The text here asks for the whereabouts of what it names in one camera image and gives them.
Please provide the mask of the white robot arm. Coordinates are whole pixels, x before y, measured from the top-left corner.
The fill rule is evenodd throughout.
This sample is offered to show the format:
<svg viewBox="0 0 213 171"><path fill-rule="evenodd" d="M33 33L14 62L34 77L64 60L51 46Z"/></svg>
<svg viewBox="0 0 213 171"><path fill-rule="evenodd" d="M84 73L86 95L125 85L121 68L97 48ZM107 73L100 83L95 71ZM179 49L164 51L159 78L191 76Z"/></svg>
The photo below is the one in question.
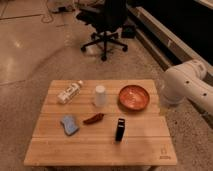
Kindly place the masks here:
<svg viewBox="0 0 213 171"><path fill-rule="evenodd" d="M200 60L189 60L168 68L163 74L163 101L168 105L179 105L187 98L213 114L213 86L203 81L206 74L206 66Z"/></svg>

